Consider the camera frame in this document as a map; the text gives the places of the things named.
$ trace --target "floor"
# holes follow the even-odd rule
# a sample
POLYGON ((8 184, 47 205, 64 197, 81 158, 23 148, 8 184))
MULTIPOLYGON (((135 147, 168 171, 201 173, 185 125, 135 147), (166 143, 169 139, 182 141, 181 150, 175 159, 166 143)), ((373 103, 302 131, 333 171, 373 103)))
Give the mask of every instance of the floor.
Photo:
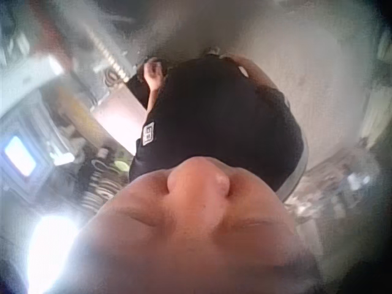
POLYGON ((147 1, 137 10, 143 25, 127 36, 128 58, 183 61, 215 45, 253 59, 290 99, 310 169, 358 138, 378 22, 362 1, 296 2, 147 1))

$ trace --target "nose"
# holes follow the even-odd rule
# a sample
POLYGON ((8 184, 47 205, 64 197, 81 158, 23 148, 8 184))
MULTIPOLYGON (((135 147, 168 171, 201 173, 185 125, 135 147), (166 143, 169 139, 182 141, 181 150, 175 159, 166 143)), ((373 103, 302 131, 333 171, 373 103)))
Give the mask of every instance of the nose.
POLYGON ((226 173, 205 157, 193 157, 177 166, 168 177, 166 205, 177 230, 208 233, 225 213, 230 188, 226 173))

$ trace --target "black shirt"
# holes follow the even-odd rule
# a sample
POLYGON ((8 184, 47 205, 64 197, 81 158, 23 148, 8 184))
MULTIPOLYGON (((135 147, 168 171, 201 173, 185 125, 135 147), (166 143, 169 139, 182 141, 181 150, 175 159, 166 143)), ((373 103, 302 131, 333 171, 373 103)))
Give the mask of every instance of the black shirt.
POLYGON ((277 191, 303 150, 281 92, 255 85, 229 59, 207 56, 169 71, 137 141, 129 179, 209 156, 249 170, 277 191))

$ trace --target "tv screen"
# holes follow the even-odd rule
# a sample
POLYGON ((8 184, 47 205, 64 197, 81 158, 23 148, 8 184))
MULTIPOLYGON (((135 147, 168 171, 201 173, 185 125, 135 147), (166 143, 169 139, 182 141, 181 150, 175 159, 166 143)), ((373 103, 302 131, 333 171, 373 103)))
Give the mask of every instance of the tv screen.
POLYGON ((36 161, 17 136, 11 139, 4 152, 23 176, 31 175, 37 165, 36 161))

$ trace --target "black t-shirt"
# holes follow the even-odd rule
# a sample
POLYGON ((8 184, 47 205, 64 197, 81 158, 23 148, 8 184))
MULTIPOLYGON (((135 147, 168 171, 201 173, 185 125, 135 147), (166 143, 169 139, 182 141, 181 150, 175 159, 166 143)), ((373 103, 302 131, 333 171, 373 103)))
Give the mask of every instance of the black t-shirt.
POLYGON ((255 85, 229 59, 207 56, 169 71, 137 141, 129 179, 208 156, 249 170, 277 191, 303 150, 281 92, 255 85))

